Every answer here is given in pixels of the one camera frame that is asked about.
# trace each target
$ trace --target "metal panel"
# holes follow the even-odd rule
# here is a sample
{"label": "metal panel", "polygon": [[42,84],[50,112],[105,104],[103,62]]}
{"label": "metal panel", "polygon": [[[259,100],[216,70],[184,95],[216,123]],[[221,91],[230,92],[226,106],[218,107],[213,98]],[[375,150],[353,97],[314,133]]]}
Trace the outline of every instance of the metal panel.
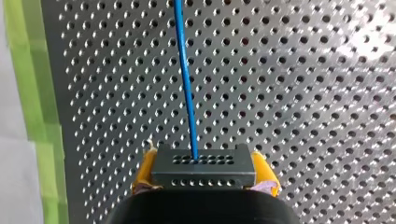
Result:
{"label": "metal panel", "polygon": [[[71,223],[123,197],[145,140],[187,148],[171,1],[43,0]],[[200,148],[247,143],[303,223],[394,223],[392,0],[187,0]]]}

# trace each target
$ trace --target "gray metal block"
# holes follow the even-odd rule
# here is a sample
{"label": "gray metal block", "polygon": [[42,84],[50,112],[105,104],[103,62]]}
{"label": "gray metal block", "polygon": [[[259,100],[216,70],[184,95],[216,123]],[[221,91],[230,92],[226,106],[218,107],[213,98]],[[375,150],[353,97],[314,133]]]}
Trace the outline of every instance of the gray metal block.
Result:
{"label": "gray metal block", "polygon": [[237,149],[199,150],[199,160],[185,149],[160,147],[151,174],[155,185],[166,189],[242,189],[255,180],[246,145]]}

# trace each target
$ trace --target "gray surface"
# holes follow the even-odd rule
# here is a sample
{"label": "gray surface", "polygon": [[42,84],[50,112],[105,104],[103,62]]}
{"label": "gray surface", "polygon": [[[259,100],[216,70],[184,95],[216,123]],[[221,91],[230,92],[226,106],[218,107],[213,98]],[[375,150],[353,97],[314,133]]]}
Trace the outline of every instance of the gray surface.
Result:
{"label": "gray surface", "polygon": [[199,160],[186,149],[160,146],[151,170],[153,184],[166,189],[242,189],[255,180],[247,145],[236,149],[199,150]]}
{"label": "gray surface", "polygon": [[17,81],[9,52],[0,0],[0,136],[27,139]]}
{"label": "gray surface", "polygon": [[[396,3],[187,2],[199,148],[261,150],[303,223],[394,223]],[[151,134],[188,146],[173,9],[43,3],[70,220],[97,223]]]}
{"label": "gray surface", "polygon": [[0,137],[0,223],[42,224],[35,145]]}

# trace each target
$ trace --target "blue wire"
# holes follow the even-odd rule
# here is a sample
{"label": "blue wire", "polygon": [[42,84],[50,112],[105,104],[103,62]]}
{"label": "blue wire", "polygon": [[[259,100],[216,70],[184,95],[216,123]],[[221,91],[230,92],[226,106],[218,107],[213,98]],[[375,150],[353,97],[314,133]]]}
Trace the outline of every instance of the blue wire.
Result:
{"label": "blue wire", "polygon": [[190,126],[190,141],[191,141],[191,154],[195,160],[198,160],[198,146],[195,131],[195,118],[194,118],[194,105],[191,97],[191,84],[189,68],[187,66],[186,47],[184,43],[184,22],[183,22],[183,1],[175,0],[175,20],[176,20],[176,33],[177,33],[177,46],[179,51],[181,75],[183,77],[184,95],[186,97],[187,114],[189,116]]}

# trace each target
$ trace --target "green tape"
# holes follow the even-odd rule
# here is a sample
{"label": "green tape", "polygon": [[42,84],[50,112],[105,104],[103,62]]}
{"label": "green tape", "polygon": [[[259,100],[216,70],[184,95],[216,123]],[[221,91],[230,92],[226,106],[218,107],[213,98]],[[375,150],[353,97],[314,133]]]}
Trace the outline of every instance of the green tape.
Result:
{"label": "green tape", "polygon": [[67,224],[64,149],[39,0],[4,0],[8,44],[30,141],[35,142],[46,224]]}

